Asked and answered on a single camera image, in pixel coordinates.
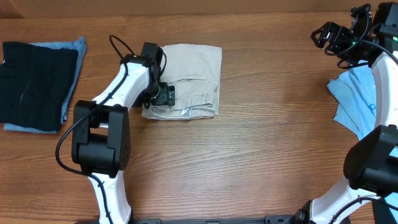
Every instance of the black cable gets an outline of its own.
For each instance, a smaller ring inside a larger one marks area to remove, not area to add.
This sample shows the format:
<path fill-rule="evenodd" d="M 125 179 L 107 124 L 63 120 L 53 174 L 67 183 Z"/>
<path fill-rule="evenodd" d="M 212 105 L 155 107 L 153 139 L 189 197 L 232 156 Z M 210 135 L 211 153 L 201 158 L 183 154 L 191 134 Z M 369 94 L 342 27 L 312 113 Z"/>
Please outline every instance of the black cable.
<path fill-rule="evenodd" d="M 116 37 L 115 35 L 110 35 L 110 36 L 109 36 L 109 41 L 111 42 L 113 48 L 115 49 L 116 53 L 118 53 L 118 55 L 120 56 L 121 59 L 123 59 L 123 56 L 122 56 L 122 54 L 120 53 L 120 51 L 118 50 L 118 48 L 115 46 L 115 44 L 113 43 L 112 38 L 115 38 L 116 40 L 120 41 L 120 43 L 122 43 L 124 46 L 126 46 L 127 49 L 129 49 L 129 51 L 130 51 L 133 55 L 135 55 L 134 52 L 130 49 L 130 47 L 127 46 L 127 44 L 125 44 L 119 37 Z M 92 114 L 99 108 L 99 106 L 104 105 L 109 99 L 111 99 L 112 96 L 114 95 L 114 93 L 116 93 L 116 91 L 119 89 L 119 87 L 120 87 L 120 86 L 123 84 L 123 82 L 126 80 L 127 76 L 129 75 L 129 70 L 128 70 L 127 64 L 126 64 L 126 63 L 123 63 L 123 64 L 124 64 L 125 72 L 124 72 L 124 75 L 123 75 L 122 80 L 118 83 L 118 85 L 116 85 L 116 87 L 106 96 L 106 98 L 105 98 L 103 101 L 101 101 L 101 102 L 100 102 L 99 104 L 97 104 L 92 110 L 90 110 L 89 113 L 87 113 L 86 115 L 84 115 L 84 116 L 83 116 L 82 118 L 80 118 L 76 123 L 74 123 L 72 126 L 70 126 L 70 128 L 69 128 L 67 131 L 65 131 L 65 133 L 62 135 L 62 137 L 60 138 L 60 140 L 59 140 L 59 142 L 58 142 L 58 144 L 57 144 L 57 147 L 55 148 L 55 158 L 56 158 L 56 160 L 57 160 L 57 162 L 58 162 L 58 165 L 59 165 L 60 167 L 64 168 L 65 170 L 67 170 L 67 171 L 69 171 L 69 172 L 72 172 L 72 173 L 74 173 L 74 174 L 84 175 L 84 176 L 90 177 L 90 178 L 94 179 L 95 181 L 97 181 L 98 186 L 99 186 L 100 189 L 101 189 L 101 193 L 102 193 L 103 200 L 104 200 L 105 214 L 106 214 L 106 217 L 108 218 L 110 224 L 113 224 L 113 222 L 112 222 L 112 219 L 111 219 L 111 214 L 110 214 L 110 212 L 109 212 L 109 210 L 108 210 L 108 203 L 107 203 L 107 201 L 106 201 L 106 195 L 105 195 L 105 189 L 104 189 L 103 183 L 101 182 L 101 180 L 100 180 L 99 178 L 97 178 L 97 177 L 94 176 L 93 174 L 85 174 L 85 173 L 83 173 L 82 171 L 78 171 L 78 170 L 75 170 L 75 169 L 72 169 L 72 168 L 66 166 L 66 165 L 61 161 L 61 158 L 60 158 L 60 149 L 61 149 L 61 145 L 62 145 L 63 141 L 64 141 L 64 140 L 66 139 L 66 137 L 73 131 L 73 129 L 74 129 L 77 125 L 79 125 L 83 120 L 88 119 L 89 116 L 92 115 Z"/>
<path fill-rule="evenodd" d="M 362 36 L 359 38 L 359 39 L 362 39 L 368 32 L 368 25 L 369 25 L 369 19 L 368 18 L 366 18 L 366 28 L 365 28 L 365 31 L 363 32 L 363 34 L 362 34 Z M 355 43 L 355 44 L 353 44 L 351 47 L 348 47 L 347 49 L 345 49 L 345 50 L 342 50 L 341 52 L 337 52 L 337 53 L 329 53 L 328 51 L 330 50 L 330 48 L 331 48 L 331 44 L 329 44 L 327 47 L 325 47 L 325 54 L 327 55 L 327 56 L 336 56 L 336 55 L 342 55 L 342 54 L 345 54 L 345 53 L 347 53 L 349 50 L 351 50 L 355 45 L 356 45 L 357 43 Z"/>
<path fill-rule="evenodd" d="M 390 51 L 388 51 L 384 47 L 381 47 L 380 45 L 375 44 L 373 42 L 370 42 L 370 41 L 367 41 L 367 40 L 359 40 L 359 39 L 346 39 L 346 40 L 341 40 L 340 42 L 352 42 L 352 41 L 361 42 L 361 43 L 364 43 L 364 44 L 372 45 L 373 47 L 376 47 L 379 50 L 382 50 L 383 52 L 388 54 L 388 56 L 390 56 L 390 58 L 393 59 L 393 61 L 398 65 L 398 59 L 392 53 L 390 53 Z"/>
<path fill-rule="evenodd" d="M 109 35 L 109 41 L 111 42 L 113 49 L 116 51 L 116 53 L 118 53 L 118 55 L 119 55 L 119 57 L 120 57 L 121 59 L 123 59 L 123 55 L 120 53 L 120 51 L 118 50 L 118 48 L 117 48 L 117 47 L 115 46 L 115 44 L 113 43 L 112 38 L 115 38 L 116 40 L 118 40 L 118 41 L 119 41 L 120 43 L 122 43 L 127 49 L 129 49 L 129 51 L 130 51 L 130 53 L 131 53 L 132 55 L 135 55 L 135 53 L 131 50 L 131 48 L 130 48 L 126 43 L 124 43 L 123 40 L 121 40 L 119 37 L 116 37 L 115 35 Z"/>
<path fill-rule="evenodd" d="M 345 67 L 340 66 L 341 63 L 343 63 L 345 61 L 346 61 L 346 59 L 341 59 L 339 62 L 337 62 L 337 67 L 339 67 L 341 69 L 351 69 L 351 68 L 356 68 L 356 67 L 360 67 L 360 66 L 364 66 L 364 65 L 369 65 L 369 63 L 367 63 L 367 62 L 363 62 L 363 63 L 359 63 L 359 64 L 356 64 L 356 65 L 348 65 L 348 66 L 345 66 Z"/>
<path fill-rule="evenodd" d="M 378 199 L 375 199 L 375 198 L 371 198 L 371 197 L 359 197 L 359 198 L 353 200 L 352 202 L 346 204 L 342 209 L 340 209 L 340 210 L 336 213 L 336 215 L 333 216 L 333 219 L 332 219 L 332 221 L 330 221 L 329 224 L 334 224 L 334 222 L 337 220 L 337 218 L 338 218 L 345 210 L 349 209 L 351 206 L 353 206 L 353 205 L 356 204 L 356 203 L 362 203 L 362 201 L 364 201 L 364 200 L 369 200 L 369 201 L 372 201 L 372 202 L 376 202 L 376 203 L 379 203 L 379 204 L 381 204 L 381 205 L 385 205 L 385 206 L 387 206 L 387 207 L 389 207 L 389 208 L 391 208 L 391 209 L 393 209 L 393 210 L 398 211 L 398 207 L 395 207 L 395 206 L 393 206 L 393 205 L 390 205 L 390 204 L 388 204 L 387 202 L 383 202 L 383 201 L 381 201 L 381 200 L 378 200 Z"/>
<path fill-rule="evenodd" d="M 164 65 L 163 65 L 163 68 L 162 68 L 161 71 L 160 71 L 160 75 L 159 75 L 159 76 L 162 76 L 163 73 L 164 73 L 164 70 L 166 69 L 167 56 L 166 56 L 165 52 L 163 52 L 163 56 L 164 56 Z"/>
<path fill-rule="evenodd" d="M 371 29 L 370 29 L 370 31 L 369 31 L 369 34 L 368 34 L 368 36 L 372 36 L 372 34 L 373 34 L 374 30 L 375 30 L 375 29 L 377 29 L 377 28 L 379 28 L 379 27 L 381 27 L 383 24 L 384 24 L 384 23 L 382 23 L 382 22 L 379 22 L 378 24 L 376 24 L 376 25 L 372 26 L 372 28 L 371 28 Z"/>

